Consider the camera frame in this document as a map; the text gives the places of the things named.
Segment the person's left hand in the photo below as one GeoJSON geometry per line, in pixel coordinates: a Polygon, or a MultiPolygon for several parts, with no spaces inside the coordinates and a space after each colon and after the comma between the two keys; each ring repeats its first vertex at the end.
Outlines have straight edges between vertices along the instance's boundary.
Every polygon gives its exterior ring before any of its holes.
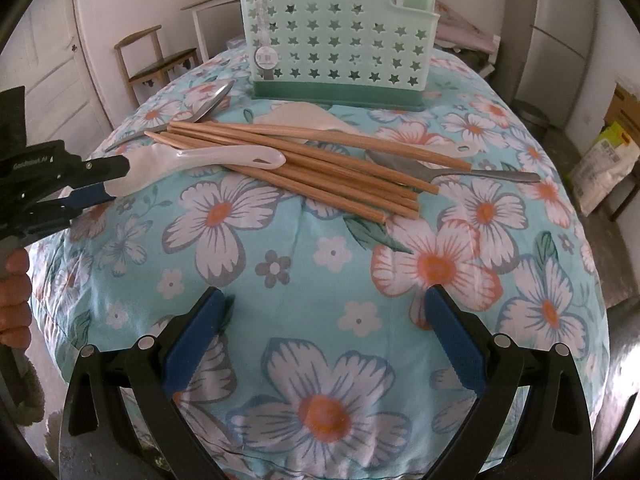
{"type": "Polygon", "coordinates": [[[28,304],[32,294],[32,281],[27,274],[28,270],[28,252],[24,248],[18,248],[6,260],[8,275],[1,281],[1,343],[18,350],[26,350],[32,341],[32,310],[28,304]]]}

